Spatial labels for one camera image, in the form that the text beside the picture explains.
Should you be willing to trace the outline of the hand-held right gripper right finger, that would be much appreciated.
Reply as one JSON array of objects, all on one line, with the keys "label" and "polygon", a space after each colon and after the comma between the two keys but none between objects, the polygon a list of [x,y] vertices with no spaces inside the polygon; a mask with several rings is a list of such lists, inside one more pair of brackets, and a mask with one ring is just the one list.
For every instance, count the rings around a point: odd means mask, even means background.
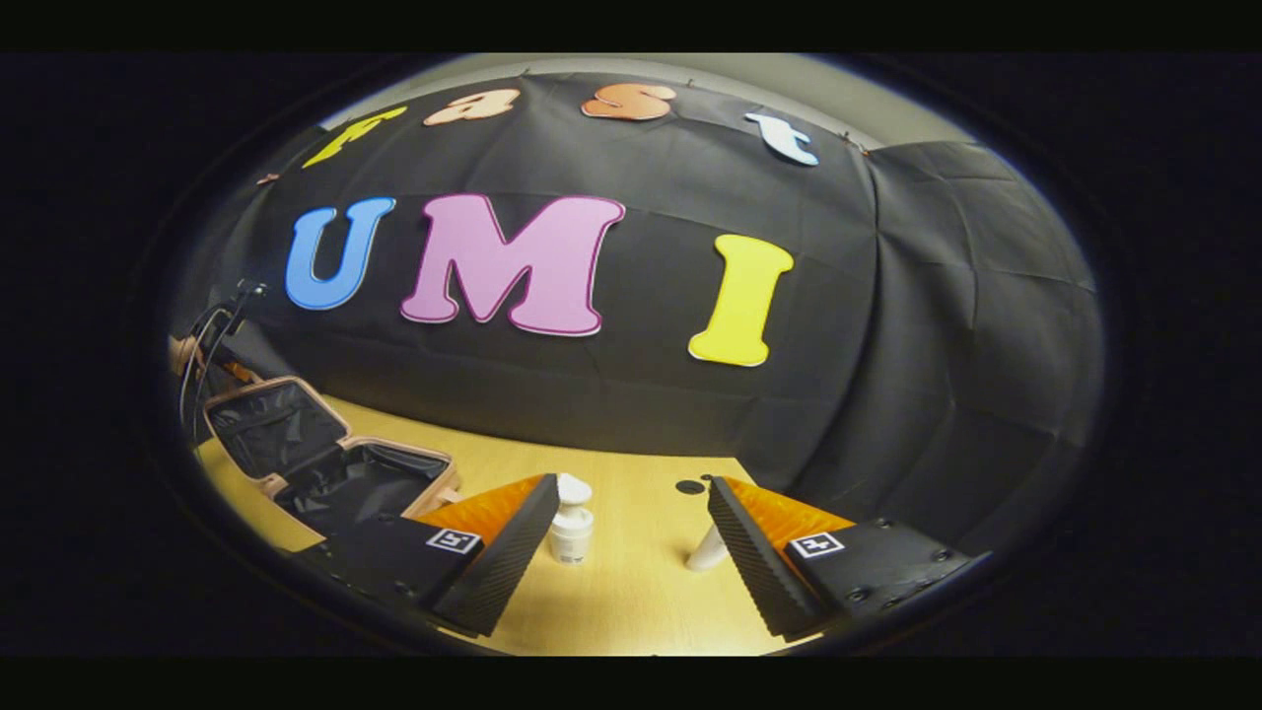
[{"label": "hand-held right gripper right finger", "polygon": [[843,520],[713,475],[707,509],[771,636],[875,641],[952,598],[949,585],[991,566],[888,517]]}]

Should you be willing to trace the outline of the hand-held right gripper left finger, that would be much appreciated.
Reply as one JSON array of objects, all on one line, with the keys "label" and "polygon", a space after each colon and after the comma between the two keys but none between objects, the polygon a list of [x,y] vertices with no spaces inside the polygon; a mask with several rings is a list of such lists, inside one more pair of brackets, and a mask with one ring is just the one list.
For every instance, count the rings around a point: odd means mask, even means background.
[{"label": "hand-held right gripper left finger", "polygon": [[558,475],[541,473],[419,517],[375,516],[293,560],[400,623],[492,636],[559,504]]}]

